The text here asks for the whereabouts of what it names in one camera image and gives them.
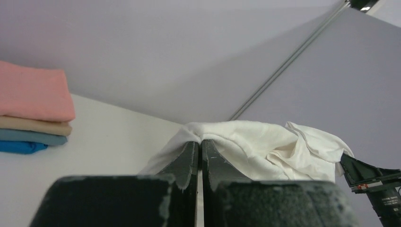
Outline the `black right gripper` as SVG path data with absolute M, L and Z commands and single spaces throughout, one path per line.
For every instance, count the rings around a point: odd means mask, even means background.
M 375 167 L 347 154 L 340 165 L 355 194 L 366 193 L 383 227 L 401 227 L 401 171 Z

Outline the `white t shirt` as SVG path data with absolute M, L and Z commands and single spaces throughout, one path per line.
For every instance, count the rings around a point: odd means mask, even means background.
M 344 174 L 342 155 L 353 155 L 339 137 L 293 122 L 285 126 L 254 121 L 192 122 L 179 129 L 142 173 L 158 173 L 182 153 L 187 142 L 204 140 L 214 142 L 221 156 L 253 180 L 335 182 Z

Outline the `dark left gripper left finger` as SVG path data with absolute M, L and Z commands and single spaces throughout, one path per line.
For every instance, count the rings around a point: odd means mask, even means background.
M 187 142 L 154 175 L 72 175 L 56 180 L 33 227 L 194 227 L 199 145 Z

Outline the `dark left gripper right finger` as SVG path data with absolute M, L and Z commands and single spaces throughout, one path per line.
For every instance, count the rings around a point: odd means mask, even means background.
M 325 181 L 254 181 L 202 142 L 207 227 L 357 227 L 344 192 Z

